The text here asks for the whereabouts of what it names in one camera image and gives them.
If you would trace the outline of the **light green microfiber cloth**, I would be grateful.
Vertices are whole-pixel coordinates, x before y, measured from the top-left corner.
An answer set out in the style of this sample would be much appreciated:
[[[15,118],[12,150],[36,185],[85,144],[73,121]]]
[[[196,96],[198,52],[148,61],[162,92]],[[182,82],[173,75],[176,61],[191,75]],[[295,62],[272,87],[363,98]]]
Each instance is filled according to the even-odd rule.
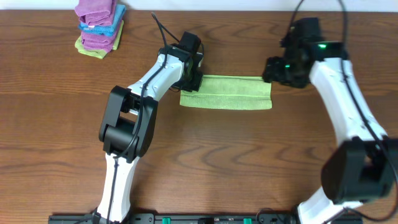
[[[182,91],[180,105],[216,110],[269,110],[271,84],[261,77],[204,75],[198,91]]]

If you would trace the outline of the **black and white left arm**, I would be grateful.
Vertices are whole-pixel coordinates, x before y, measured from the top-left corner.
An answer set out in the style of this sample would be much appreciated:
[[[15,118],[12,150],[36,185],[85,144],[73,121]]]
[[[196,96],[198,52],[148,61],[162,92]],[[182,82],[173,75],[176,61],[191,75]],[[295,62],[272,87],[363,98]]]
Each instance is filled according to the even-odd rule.
[[[130,211],[134,171],[154,136],[160,99],[170,88],[198,91],[204,54],[200,38],[184,32],[176,44],[158,51],[154,66],[127,88],[115,86],[108,97],[99,140],[107,169],[101,202],[93,223],[123,223]]]

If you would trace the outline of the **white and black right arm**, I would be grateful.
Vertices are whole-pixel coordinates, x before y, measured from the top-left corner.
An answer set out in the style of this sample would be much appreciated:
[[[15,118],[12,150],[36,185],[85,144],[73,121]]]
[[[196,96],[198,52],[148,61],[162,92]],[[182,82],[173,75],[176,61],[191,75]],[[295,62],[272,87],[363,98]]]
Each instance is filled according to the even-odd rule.
[[[293,20],[280,41],[281,57],[267,59],[266,83],[319,92],[337,148],[321,171],[320,188],[297,206],[298,223],[353,223],[358,208],[397,185],[397,141],[389,138],[364,99],[344,41],[323,38],[318,18]]]

